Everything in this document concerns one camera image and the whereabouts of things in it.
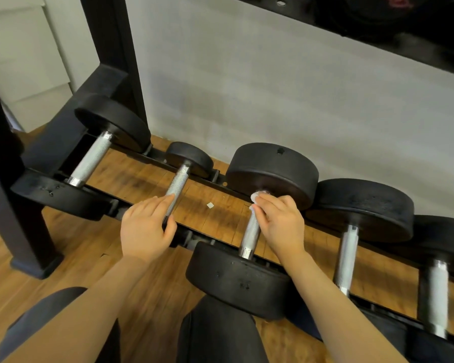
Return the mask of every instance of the black metal rack frame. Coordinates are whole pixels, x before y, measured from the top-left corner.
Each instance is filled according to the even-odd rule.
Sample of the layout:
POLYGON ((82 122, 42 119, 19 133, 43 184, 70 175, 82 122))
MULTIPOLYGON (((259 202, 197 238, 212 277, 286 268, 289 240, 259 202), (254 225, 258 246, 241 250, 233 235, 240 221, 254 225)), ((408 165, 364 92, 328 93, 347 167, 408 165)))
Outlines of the black metal rack frame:
MULTIPOLYGON (((38 172, 42 176, 57 179, 64 179, 71 174, 94 139, 75 118, 73 112, 85 95, 91 92, 117 100, 147 121, 125 0, 81 0, 81 2, 100 65, 22 155, 17 138, 10 131, 0 104, 0 235, 12 253, 11 266, 36 278, 49 276, 61 263, 63 256, 55 249, 42 218, 43 207, 14 194, 10 190, 11 185, 18 178, 29 176, 31 173, 38 172)), ((171 172, 176 171, 174 167, 164 163, 164 152, 152 146, 142 154, 120 146, 113 147, 140 162, 154 164, 171 172)), ((224 186, 225 177, 218 170, 208 179, 195 176, 191 176, 191 179, 226 194, 250 200, 247 196, 229 189, 228 184, 224 186)), ((132 205, 114 195, 92 187, 89 189, 111 200, 112 207, 106 215, 115 219, 121 220, 122 214, 132 205)), ((306 221, 306 224, 340 236, 338 232, 312 222, 306 221)), ((192 239, 209 242, 226 251, 236 249, 232 245, 178 224, 173 244, 186 247, 192 239)), ((391 255, 380 245, 361 241, 360 246, 414 267, 421 266, 391 255)), ((285 273, 280 265, 262 257, 255 256, 254 260, 285 273)), ((431 345, 437 347, 438 354, 442 354, 443 351, 454 351, 453 335, 449 335, 447 340, 429 335, 422 330, 422 325, 412 318, 357 296, 351 296, 351 299, 404 354, 417 350, 420 346, 417 342, 420 340, 424 344, 431 341, 431 345)), ((296 326, 321 339, 309 311, 295 290, 288 301, 287 316, 296 326)))

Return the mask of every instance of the wooden floor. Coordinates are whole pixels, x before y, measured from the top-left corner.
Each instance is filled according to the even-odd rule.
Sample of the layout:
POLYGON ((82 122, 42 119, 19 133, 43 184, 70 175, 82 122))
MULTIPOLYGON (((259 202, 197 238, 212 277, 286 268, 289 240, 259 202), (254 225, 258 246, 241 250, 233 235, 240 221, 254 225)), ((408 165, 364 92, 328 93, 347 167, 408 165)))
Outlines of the wooden floor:
MULTIPOLYGON (((153 138, 156 147, 168 142, 153 138)), ((227 165, 215 162, 224 172, 227 165)), ((110 150, 91 180, 92 186, 127 201, 163 195, 173 174, 145 165, 110 150)), ((212 237, 239 245, 248 220, 248 203, 188 181, 178 201, 175 219, 212 237), (212 209, 207 203, 212 202, 212 209)), ((44 281, 32 279, 9 267, 10 254, 0 239, 0 340, 6 328, 41 298, 71 286, 90 287, 121 258, 120 222, 104 217, 90 222, 46 208, 43 215, 64 262, 44 281)), ((330 277, 339 240, 306 227, 305 246, 330 277)), ((256 254, 276 261, 262 239, 256 254)), ((124 362, 173 362, 183 316, 202 293, 185 279, 191 252, 168 250, 140 281, 120 315, 124 362)), ((358 249, 352 292, 395 311, 415 317, 417 270, 358 249)), ((450 286, 450 325, 454 334, 454 285, 450 286)), ((287 321, 257 320, 271 362, 331 361, 324 345, 287 321)))

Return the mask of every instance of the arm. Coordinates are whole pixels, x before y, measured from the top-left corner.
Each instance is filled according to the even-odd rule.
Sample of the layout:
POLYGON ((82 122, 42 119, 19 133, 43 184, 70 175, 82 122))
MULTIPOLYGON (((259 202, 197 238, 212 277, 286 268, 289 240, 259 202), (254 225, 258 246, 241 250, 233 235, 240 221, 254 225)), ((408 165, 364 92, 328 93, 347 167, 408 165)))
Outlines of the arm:
POLYGON ((304 250, 304 220, 290 196, 253 205, 267 243, 291 276, 336 363, 407 363, 304 250))
POLYGON ((162 230, 173 198, 154 197, 129 208, 121 223, 123 258, 4 362, 96 361, 126 297, 173 239, 177 225, 172 216, 162 230))

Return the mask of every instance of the dumbbell handle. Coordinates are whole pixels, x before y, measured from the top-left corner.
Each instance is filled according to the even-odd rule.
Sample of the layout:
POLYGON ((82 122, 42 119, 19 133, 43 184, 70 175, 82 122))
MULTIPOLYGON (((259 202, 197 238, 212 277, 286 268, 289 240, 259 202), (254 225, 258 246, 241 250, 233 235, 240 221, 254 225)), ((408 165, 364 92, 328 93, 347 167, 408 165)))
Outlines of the dumbbell handle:
POLYGON ((247 258, 248 260, 252 259, 259 240, 259 234, 259 223, 257 222, 256 215, 252 211, 244 236, 242 237, 241 247, 239 248, 240 257, 247 258))
POLYGON ((75 187, 83 186, 106 155, 112 139, 113 134, 109 131, 99 135, 66 182, 75 187))
POLYGON ((446 338, 449 272, 447 263, 433 260, 419 270, 419 290, 417 319, 424 329, 432 334, 446 338))
POLYGON ((178 169, 178 171, 176 172, 175 177, 173 177, 173 180, 170 183, 170 186, 169 186, 168 190, 166 191, 165 195, 168 196, 171 194, 175 194, 175 199, 172 201, 172 203, 168 207, 165 218, 168 218, 171 215, 173 208, 175 207, 175 203, 178 200, 178 196, 180 196, 183 188, 185 187, 185 183, 187 183, 187 179, 190 174, 191 166, 192 166, 192 163, 190 161, 185 161, 182 164, 182 166, 178 169))
POLYGON ((358 227, 348 225, 348 229, 340 240, 338 259, 334 269, 333 282, 348 296, 350 294, 351 279, 355 268, 356 249, 358 246, 358 227))

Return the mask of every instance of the forearm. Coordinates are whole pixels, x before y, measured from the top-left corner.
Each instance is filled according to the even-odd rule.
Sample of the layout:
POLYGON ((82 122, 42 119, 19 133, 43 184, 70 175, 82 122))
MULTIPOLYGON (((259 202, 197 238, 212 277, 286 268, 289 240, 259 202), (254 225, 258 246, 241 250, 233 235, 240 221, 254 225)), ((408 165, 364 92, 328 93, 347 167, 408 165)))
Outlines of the forearm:
POLYGON ((336 363, 407 363, 309 254, 285 263, 336 363))
POLYGON ((4 362, 93 363, 106 341, 126 297, 148 264, 123 257, 96 284, 84 292, 4 362))

